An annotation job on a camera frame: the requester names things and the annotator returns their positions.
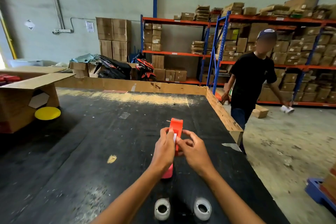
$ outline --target concrete floor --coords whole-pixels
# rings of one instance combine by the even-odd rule
[[[251,116],[244,132],[255,172],[291,224],[336,223],[304,191],[308,177],[324,177],[336,162],[336,109],[296,107],[287,115],[265,107],[268,116]]]

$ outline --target yellow disc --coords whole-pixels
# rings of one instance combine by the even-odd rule
[[[42,107],[35,112],[35,117],[39,120],[53,120],[61,115],[61,111],[56,107]]]

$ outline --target black t-shirt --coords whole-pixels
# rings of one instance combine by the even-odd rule
[[[259,59],[253,52],[242,55],[230,72],[236,76],[231,98],[232,108],[254,109],[265,80],[267,83],[277,80],[273,60],[269,57]]]

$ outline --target blue jeans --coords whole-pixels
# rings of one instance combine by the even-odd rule
[[[244,110],[241,108],[231,108],[231,116],[233,119],[238,123],[238,125],[245,130],[245,125],[250,118],[252,110]],[[243,145],[243,138],[241,138],[239,148],[241,149],[242,153],[246,155],[245,148]]]

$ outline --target blue plastic pallet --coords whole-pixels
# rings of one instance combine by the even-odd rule
[[[324,205],[327,203],[334,211],[336,211],[336,205],[320,190],[320,184],[323,183],[323,179],[320,178],[308,178],[308,185],[304,189],[308,195],[318,204]]]

